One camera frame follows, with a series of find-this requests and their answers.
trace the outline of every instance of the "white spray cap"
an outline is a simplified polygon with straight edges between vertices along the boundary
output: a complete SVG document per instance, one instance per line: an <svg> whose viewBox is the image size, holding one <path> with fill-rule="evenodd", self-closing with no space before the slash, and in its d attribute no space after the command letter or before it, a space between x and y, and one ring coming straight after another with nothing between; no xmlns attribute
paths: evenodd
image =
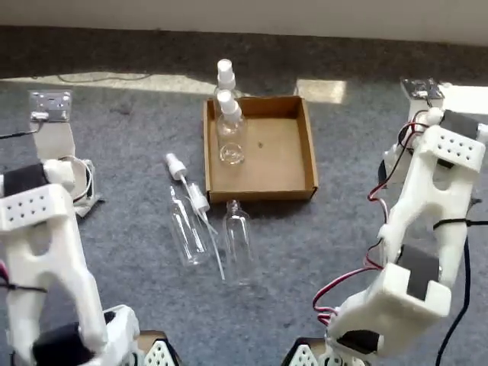
<svg viewBox="0 0 488 366"><path fill-rule="evenodd" d="M188 186L188 194L190 195L191 207L196 214L209 211L210 205L207 198L201 193L200 187L196 183L191 183Z"/></svg>
<svg viewBox="0 0 488 366"><path fill-rule="evenodd" d="M186 175L187 170L185 165L176 157L175 154L172 152L166 154L165 161L166 165L168 166L169 173L175 180L180 181L181 177Z"/></svg>
<svg viewBox="0 0 488 366"><path fill-rule="evenodd" d="M226 119L229 118L230 120L238 120L242 116L242 110L237 103L232 93L228 90L221 90L217 93L217 100L220 104L220 109L222 110L222 114L226 116Z"/></svg>
<svg viewBox="0 0 488 366"><path fill-rule="evenodd" d="M229 59L222 59L217 63L217 81L220 89L233 90L236 87L236 74Z"/></svg>

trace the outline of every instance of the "white wall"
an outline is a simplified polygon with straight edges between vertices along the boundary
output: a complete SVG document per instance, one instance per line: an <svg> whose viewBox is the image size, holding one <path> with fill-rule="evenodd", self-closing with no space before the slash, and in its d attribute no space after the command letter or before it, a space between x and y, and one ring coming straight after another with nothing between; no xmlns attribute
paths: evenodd
<svg viewBox="0 0 488 366"><path fill-rule="evenodd" d="M487 0L0 0L0 24L488 44Z"/></svg>

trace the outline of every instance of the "clear plastic bottle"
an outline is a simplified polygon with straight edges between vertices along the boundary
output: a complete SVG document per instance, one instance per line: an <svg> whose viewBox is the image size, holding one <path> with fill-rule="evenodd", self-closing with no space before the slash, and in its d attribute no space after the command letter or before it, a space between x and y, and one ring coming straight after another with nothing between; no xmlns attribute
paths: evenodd
<svg viewBox="0 0 488 366"><path fill-rule="evenodd" d="M183 265L198 265L209 258L209 252L203 241L200 221L189 211L183 200L176 196L170 187L171 203L169 213L172 220L172 236Z"/></svg>
<svg viewBox="0 0 488 366"><path fill-rule="evenodd" d="M217 121L220 160L230 165L239 164L245 157L246 119L230 91L219 91L217 100L222 110L222 115Z"/></svg>
<svg viewBox="0 0 488 366"><path fill-rule="evenodd" d="M231 284L250 284L258 274L258 257L249 237L249 215L238 201L227 202L223 218L227 279Z"/></svg>
<svg viewBox="0 0 488 366"><path fill-rule="evenodd" d="M236 74L234 74L232 62L229 59L222 59L217 63L217 87L213 91L213 112L215 120L218 120L222 114L217 99L217 94L222 90L228 90L234 100L242 97L242 93L236 89Z"/></svg>

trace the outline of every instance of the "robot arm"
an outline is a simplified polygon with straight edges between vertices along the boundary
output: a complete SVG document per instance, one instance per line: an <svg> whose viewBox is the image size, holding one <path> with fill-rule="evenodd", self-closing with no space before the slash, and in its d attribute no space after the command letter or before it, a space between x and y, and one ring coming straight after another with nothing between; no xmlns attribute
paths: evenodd
<svg viewBox="0 0 488 366"><path fill-rule="evenodd" d="M449 113L441 116L447 125L448 116L453 117ZM359 360L397 355L449 314L466 224L435 230L438 257L404 245L403 237L422 213L437 221L466 217L485 153L486 126L465 136L439 126L438 116L437 108L425 113L429 123L413 139L402 193L378 234L384 268L368 289L349 297L332 315L326 333L329 354L322 356L322 364L327 358L361 364ZM440 162L449 167L443 190L433 180Z"/></svg>
<svg viewBox="0 0 488 366"><path fill-rule="evenodd" d="M124 305L103 312L95 279L86 267L66 190L74 184L71 163L58 160L0 175L0 240L8 283L23 287L7 295L8 341L20 364L140 366L134 312ZM49 236L50 246L35 255L39 230ZM40 313L54 281L74 300L79 323L41 333Z"/></svg>

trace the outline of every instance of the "cardboard tray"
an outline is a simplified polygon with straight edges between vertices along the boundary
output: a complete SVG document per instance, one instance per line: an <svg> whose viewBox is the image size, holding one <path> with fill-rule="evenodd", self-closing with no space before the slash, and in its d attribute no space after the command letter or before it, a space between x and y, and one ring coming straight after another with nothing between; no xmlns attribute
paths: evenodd
<svg viewBox="0 0 488 366"><path fill-rule="evenodd" d="M219 160L212 100L204 103L205 186L212 203L231 199L309 200L319 187L305 100L240 98L247 118L246 160Z"/></svg>

